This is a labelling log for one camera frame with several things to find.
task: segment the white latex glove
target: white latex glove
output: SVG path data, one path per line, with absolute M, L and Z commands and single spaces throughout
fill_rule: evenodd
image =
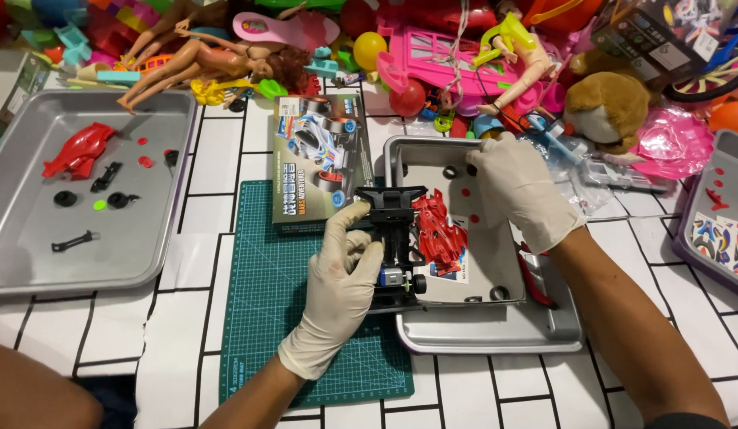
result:
M 559 194 L 540 153 L 514 134 L 483 141 L 466 160 L 477 167 L 488 226 L 494 226 L 488 213 L 500 211 L 522 231 L 533 254 L 551 249 L 586 223 Z
M 282 365 L 304 379 L 326 371 L 369 311 L 385 248 L 365 231 L 345 232 L 369 209 L 357 201 L 327 220 L 321 252 L 308 261 L 303 318 L 279 346 Z

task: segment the yellow ball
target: yellow ball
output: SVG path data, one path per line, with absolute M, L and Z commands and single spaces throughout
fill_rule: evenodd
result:
M 373 31 L 361 34 L 353 45 L 353 56 L 356 63 L 366 71 L 376 70 L 376 54 L 387 52 L 387 42 L 384 37 Z

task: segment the toy bicycle wheel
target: toy bicycle wheel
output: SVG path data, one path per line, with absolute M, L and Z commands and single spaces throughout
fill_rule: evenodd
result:
M 728 62 L 704 75 L 684 79 L 665 87 L 663 94 L 675 102 L 707 102 L 738 88 L 738 45 Z

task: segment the red ball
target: red ball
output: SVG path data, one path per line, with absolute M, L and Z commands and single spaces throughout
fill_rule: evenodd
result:
M 347 0 L 340 10 L 340 29 L 356 38 L 376 30 L 376 12 L 364 0 Z
M 426 100 L 424 87 L 416 79 L 409 79 L 409 86 L 402 94 L 390 91 L 390 108 L 401 116 L 414 116 L 421 112 Z

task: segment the glue tube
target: glue tube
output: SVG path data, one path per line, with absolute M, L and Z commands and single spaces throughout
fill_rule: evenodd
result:
M 338 88 L 344 88 L 348 85 L 353 85 L 356 82 L 364 80 L 365 78 L 366 78 L 366 72 L 361 70 L 358 73 L 353 73 L 352 75 L 346 75 L 345 77 L 336 77 L 331 80 L 331 83 Z

